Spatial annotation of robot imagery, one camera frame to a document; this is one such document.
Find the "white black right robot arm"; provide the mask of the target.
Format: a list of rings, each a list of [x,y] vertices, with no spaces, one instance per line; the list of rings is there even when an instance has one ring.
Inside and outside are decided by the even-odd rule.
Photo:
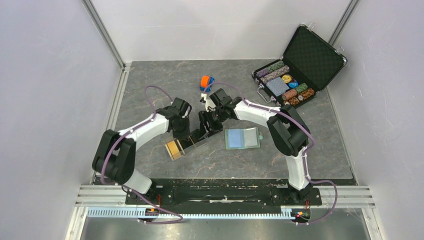
[[[253,103],[243,97],[231,98],[220,88],[214,93],[200,95],[205,109],[199,114],[200,137],[210,137],[223,130],[229,119],[255,123],[266,127],[275,147],[285,156],[289,178],[289,199],[302,204],[313,188],[303,157],[311,139],[310,130],[291,105],[270,107]]]

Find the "blue orange card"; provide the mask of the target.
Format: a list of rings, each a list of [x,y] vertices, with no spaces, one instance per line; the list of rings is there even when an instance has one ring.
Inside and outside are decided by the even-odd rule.
[[[208,75],[202,76],[200,80],[200,84],[199,84],[199,89],[202,92],[209,93],[212,89],[212,86],[210,84],[212,84],[214,81],[215,81],[215,78],[212,76],[208,76]]]

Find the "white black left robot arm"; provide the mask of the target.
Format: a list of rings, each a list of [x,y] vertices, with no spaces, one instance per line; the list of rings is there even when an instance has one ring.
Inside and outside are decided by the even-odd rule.
[[[102,178],[138,192],[137,196],[145,204],[153,203],[157,190],[152,187],[153,181],[149,177],[135,169],[136,152],[164,133],[172,133],[176,138],[188,137],[191,110],[187,101],[177,97],[171,105],[155,110],[149,118],[132,127],[120,131],[106,130],[94,155],[92,169]]]

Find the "green card holder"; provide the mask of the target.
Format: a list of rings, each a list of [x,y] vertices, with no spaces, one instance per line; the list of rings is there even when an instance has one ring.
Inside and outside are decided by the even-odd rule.
[[[263,135],[257,127],[226,129],[224,136],[227,150],[260,148],[263,140]]]

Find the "clear tray with cards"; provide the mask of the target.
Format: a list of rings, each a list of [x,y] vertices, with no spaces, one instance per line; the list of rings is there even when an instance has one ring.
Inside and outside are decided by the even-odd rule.
[[[164,147],[170,159],[175,161],[184,155],[202,147],[207,143],[208,134],[200,134],[198,129],[193,130],[189,136],[185,138],[169,138],[165,140]]]

